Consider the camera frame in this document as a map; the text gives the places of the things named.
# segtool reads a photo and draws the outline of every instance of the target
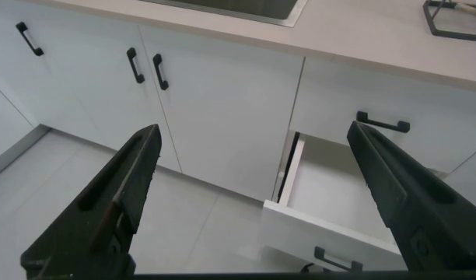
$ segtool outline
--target countertop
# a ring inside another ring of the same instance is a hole
[[[476,90],[476,42],[433,36],[424,0],[309,0],[293,28],[139,0],[23,1]]]

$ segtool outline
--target floor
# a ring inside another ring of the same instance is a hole
[[[51,131],[0,173],[0,279],[25,279],[20,254],[114,155]],[[130,253],[136,273],[299,271],[261,245],[261,203],[158,167]]]

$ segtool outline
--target black cabinet handle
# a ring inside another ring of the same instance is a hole
[[[143,83],[145,81],[145,76],[143,74],[138,74],[136,70],[135,62],[133,59],[136,57],[136,50],[132,47],[128,50],[129,64],[131,64],[132,72],[135,74],[135,79],[137,83]]]
[[[397,125],[385,124],[379,121],[371,121],[368,118],[368,113],[362,111],[357,112],[356,120],[364,124],[372,124],[376,125],[377,127],[386,128],[393,131],[399,131],[402,133],[408,133],[411,129],[411,125],[407,121],[399,121],[397,122]]]
[[[352,261],[352,265],[350,268],[347,268],[346,266],[344,265],[341,265],[341,264],[337,264],[336,262],[334,261],[330,261],[328,260],[327,258],[324,257],[324,249],[321,248],[321,247],[318,247],[316,246],[314,248],[314,257],[320,261],[324,261],[328,264],[331,264],[331,265],[334,265],[336,266],[337,268],[341,268],[343,270],[346,270],[346,271],[350,271],[350,272],[357,272],[357,271],[362,271],[362,264],[357,262],[357,261]]]
[[[27,44],[29,45],[30,49],[33,51],[33,53],[36,55],[36,56],[41,56],[44,54],[43,50],[41,50],[40,47],[34,47],[29,39],[27,38],[26,34],[24,34],[24,31],[27,30],[27,25],[23,22],[20,22],[20,23],[17,23],[17,25],[15,25],[15,27],[17,28],[17,30],[20,32],[20,35],[22,35],[23,39],[27,42]]]
[[[162,74],[160,74],[160,64],[162,63],[162,55],[157,54],[153,57],[153,65],[155,66],[155,71],[157,72],[157,78],[159,79],[160,89],[166,90],[169,88],[169,83],[162,80]]]

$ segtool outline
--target sink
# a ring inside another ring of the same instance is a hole
[[[307,0],[142,0],[293,27]]]

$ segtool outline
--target white drawer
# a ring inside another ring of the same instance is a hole
[[[336,271],[314,257],[316,247],[347,268],[407,270],[351,149],[307,135],[294,149],[279,203],[264,203],[262,242]]]
[[[476,152],[476,92],[307,58],[290,129],[347,145],[358,111],[422,165],[452,172]]]

